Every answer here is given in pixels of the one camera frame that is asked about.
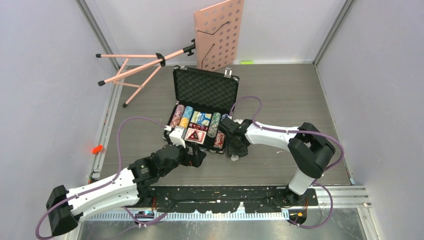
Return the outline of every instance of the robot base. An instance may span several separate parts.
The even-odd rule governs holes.
[[[285,186],[155,186],[153,190],[158,211],[166,213],[233,213],[242,206],[246,213],[277,213],[281,208],[302,207],[306,199],[309,206],[318,206],[313,188],[296,204],[286,200]]]

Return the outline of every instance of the poker chip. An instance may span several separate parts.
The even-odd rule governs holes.
[[[181,117],[183,116],[184,109],[186,107],[184,105],[179,104],[175,108],[175,112],[173,113],[171,123],[169,124],[171,128],[175,128],[181,121]]]
[[[215,112],[212,116],[212,120],[210,120],[209,130],[207,131],[207,135],[209,137],[215,138],[217,136],[220,119],[221,119],[221,113]]]
[[[218,131],[216,134],[215,142],[213,143],[213,147],[217,149],[222,149],[224,145],[225,134],[221,131]]]
[[[181,121],[179,122],[179,126],[186,129],[189,126],[190,118],[192,117],[193,112],[194,109],[191,106],[186,106],[184,113],[182,114]]]
[[[221,117],[221,121],[224,120],[226,117],[231,118],[228,114],[223,114]],[[213,143],[213,147],[217,149],[223,149],[224,146],[224,140],[225,140],[225,134],[218,130],[216,133],[215,142]]]

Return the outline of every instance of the white wall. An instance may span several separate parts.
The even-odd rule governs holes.
[[[32,240],[52,189],[87,184],[116,71],[73,0],[2,1],[0,23],[0,236]]]
[[[424,2],[356,1],[318,65],[383,239],[423,239]]]
[[[222,0],[86,0],[114,53],[173,53],[195,37],[193,13]],[[245,0],[235,62],[312,62],[345,0]],[[169,63],[196,63],[179,56]],[[145,63],[142,59],[130,64]]]

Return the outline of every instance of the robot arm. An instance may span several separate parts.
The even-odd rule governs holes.
[[[147,206],[154,196],[151,184],[178,165],[199,167],[205,155],[195,147],[169,144],[121,170],[113,182],[116,175],[77,188],[66,189],[63,185],[55,187],[46,204],[48,210],[66,198],[74,195],[77,197],[60,205],[48,215],[52,235],[68,233],[76,228],[79,222],[108,210],[136,204]],[[93,190],[109,182],[111,184]],[[78,193],[87,190],[93,191],[78,196]]]
[[[308,187],[319,179],[324,169],[329,164],[336,152],[334,146],[324,137],[286,133],[262,129],[268,127],[277,130],[305,130],[319,132],[310,123],[304,123],[300,127],[280,127],[265,125],[256,122],[260,127],[252,124],[252,120],[233,121],[226,117],[219,124],[226,136],[226,154],[233,160],[248,154],[247,147],[251,144],[264,144],[290,151],[297,164],[297,171],[290,180],[287,188],[287,200],[295,203],[305,193]]]

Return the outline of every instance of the case latch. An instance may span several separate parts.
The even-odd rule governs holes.
[[[233,72],[233,70],[231,69],[231,67],[226,67],[225,68],[225,72],[224,72],[224,77],[231,78],[231,73],[232,72]]]

